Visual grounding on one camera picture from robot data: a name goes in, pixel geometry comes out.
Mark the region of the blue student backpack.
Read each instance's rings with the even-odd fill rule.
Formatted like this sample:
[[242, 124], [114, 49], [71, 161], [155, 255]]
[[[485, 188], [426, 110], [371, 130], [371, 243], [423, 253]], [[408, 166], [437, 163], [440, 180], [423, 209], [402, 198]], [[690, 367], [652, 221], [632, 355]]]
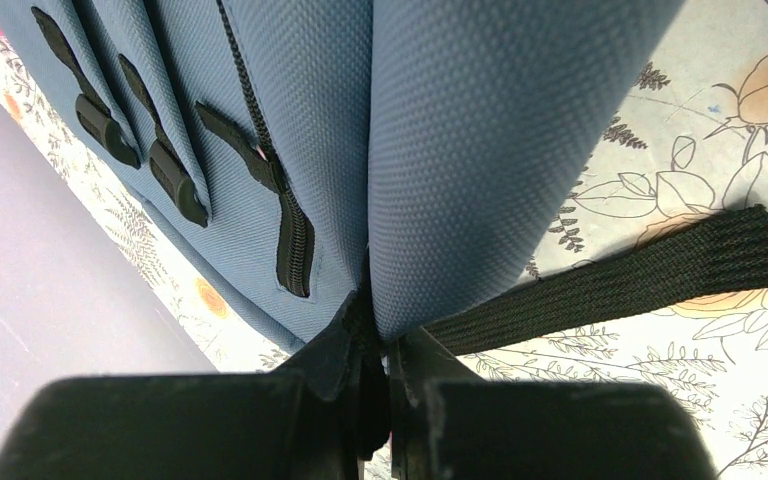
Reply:
[[352, 293], [456, 355], [768, 288], [732, 206], [516, 280], [677, 1], [0, 1], [71, 131], [253, 326], [298, 349]]

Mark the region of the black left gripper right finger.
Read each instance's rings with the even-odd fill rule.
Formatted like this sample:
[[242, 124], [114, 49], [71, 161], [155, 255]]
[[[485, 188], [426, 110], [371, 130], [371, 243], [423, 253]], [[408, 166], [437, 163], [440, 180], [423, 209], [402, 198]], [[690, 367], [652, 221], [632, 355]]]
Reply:
[[712, 479], [690, 416], [642, 383], [488, 381], [422, 329], [388, 352], [399, 479]]

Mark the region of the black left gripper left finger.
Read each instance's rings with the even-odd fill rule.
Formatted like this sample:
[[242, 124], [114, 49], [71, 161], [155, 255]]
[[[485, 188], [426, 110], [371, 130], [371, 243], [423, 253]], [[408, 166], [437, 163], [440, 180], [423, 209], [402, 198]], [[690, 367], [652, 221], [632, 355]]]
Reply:
[[41, 388], [0, 448], [0, 479], [358, 479], [371, 312], [352, 293], [278, 368], [71, 377]]

